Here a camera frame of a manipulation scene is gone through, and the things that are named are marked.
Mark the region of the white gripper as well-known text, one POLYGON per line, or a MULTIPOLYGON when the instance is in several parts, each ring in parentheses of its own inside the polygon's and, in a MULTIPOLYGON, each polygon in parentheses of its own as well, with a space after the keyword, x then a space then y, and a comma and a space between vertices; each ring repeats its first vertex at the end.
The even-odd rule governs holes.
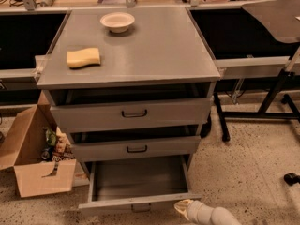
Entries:
POLYGON ((174 204, 174 209, 186 219, 197 225, 213 225, 214 209, 200 201, 181 200, 174 204))

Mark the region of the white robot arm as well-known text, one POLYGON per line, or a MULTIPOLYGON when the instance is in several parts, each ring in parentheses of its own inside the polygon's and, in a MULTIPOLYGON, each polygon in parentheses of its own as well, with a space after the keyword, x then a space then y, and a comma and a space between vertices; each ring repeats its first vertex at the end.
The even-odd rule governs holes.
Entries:
POLYGON ((186 199, 174 205, 175 210, 188 221, 197 225, 242 225, 223 207, 210 207, 203 202, 186 199))

